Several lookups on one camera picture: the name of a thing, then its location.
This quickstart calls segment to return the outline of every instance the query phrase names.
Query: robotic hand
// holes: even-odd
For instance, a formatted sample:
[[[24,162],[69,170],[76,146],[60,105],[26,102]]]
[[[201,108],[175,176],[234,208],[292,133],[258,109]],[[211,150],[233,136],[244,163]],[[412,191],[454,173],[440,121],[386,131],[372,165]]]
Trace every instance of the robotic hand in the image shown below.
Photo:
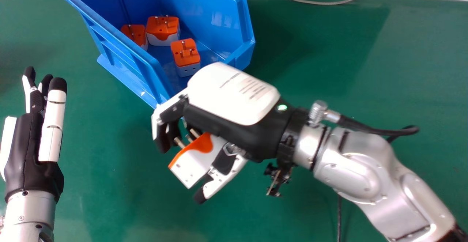
[[[22,76],[26,113],[7,117],[0,149],[0,173],[5,181],[5,217],[0,217],[0,241],[53,242],[55,205],[64,177],[57,164],[62,142],[67,83],[46,75],[35,85],[35,71]]]
[[[183,119],[189,145],[178,128]],[[284,101],[273,86],[223,63],[199,70],[187,88],[157,106],[152,136],[159,150],[182,150],[169,164],[190,188],[202,178],[194,199],[203,203],[224,187],[248,160],[276,159],[265,174],[267,195],[280,196],[296,166],[356,204],[388,241],[468,242],[455,218],[390,143],[418,132],[368,127],[317,101],[308,111]],[[331,129],[322,120],[340,127]]]

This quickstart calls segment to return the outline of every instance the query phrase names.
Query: green table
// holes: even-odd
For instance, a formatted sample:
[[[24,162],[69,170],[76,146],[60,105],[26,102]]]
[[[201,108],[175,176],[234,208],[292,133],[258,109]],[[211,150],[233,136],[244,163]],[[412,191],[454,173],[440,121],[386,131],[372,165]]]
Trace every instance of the green table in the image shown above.
[[[375,127],[419,125],[419,134],[393,144],[396,153],[467,230],[468,3],[249,6],[257,44],[247,72],[294,105],[322,99]],[[97,57],[82,19],[64,0],[0,0],[0,117],[24,112],[24,67],[68,81],[58,242],[336,240],[336,194],[304,169],[294,170],[283,198],[273,198],[265,196],[266,163],[250,163],[209,202],[195,205],[194,190],[167,169],[174,153],[158,153],[151,141],[152,109]],[[384,241],[351,203],[344,203],[343,218],[345,241]]]

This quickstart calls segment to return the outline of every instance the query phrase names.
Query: blue storage bin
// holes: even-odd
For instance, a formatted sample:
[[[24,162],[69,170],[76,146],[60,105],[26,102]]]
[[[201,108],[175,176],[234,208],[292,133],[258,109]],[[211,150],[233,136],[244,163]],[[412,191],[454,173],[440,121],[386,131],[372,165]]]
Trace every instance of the blue storage bin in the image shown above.
[[[66,0],[85,21],[105,69],[151,107],[187,86],[179,77],[170,47],[148,52],[120,32],[125,24],[143,24],[149,16],[180,19],[181,39],[193,38],[201,66],[222,61],[238,69],[250,63],[255,39],[247,0]]]

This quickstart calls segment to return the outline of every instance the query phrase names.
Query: green work surface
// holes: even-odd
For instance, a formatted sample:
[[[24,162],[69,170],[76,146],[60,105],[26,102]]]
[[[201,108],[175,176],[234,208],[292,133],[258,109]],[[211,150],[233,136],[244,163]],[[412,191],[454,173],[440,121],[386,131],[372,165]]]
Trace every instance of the green work surface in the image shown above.
[[[393,144],[396,154],[467,230],[468,3],[248,1],[257,43],[247,72],[296,106],[322,99],[374,127],[419,125],[419,134]],[[249,163],[196,205],[195,190],[167,169],[174,152],[158,153],[151,141],[151,107],[100,67],[98,55],[64,0],[0,0],[0,118],[24,112],[28,65],[38,79],[50,72],[68,82],[56,241],[336,240],[337,195],[305,169],[294,169],[275,198],[265,196],[267,162]],[[385,241],[355,205],[343,210],[346,242]]]

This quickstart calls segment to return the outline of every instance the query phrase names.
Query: knurled metal knob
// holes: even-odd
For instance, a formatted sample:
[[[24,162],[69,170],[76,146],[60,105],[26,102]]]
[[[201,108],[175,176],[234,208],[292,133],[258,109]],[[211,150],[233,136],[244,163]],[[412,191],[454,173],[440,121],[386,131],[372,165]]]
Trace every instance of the knurled metal knob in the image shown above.
[[[312,127],[317,126],[325,115],[325,112],[328,109],[328,104],[324,101],[316,101],[312,104],[309,112],[309,124]]]

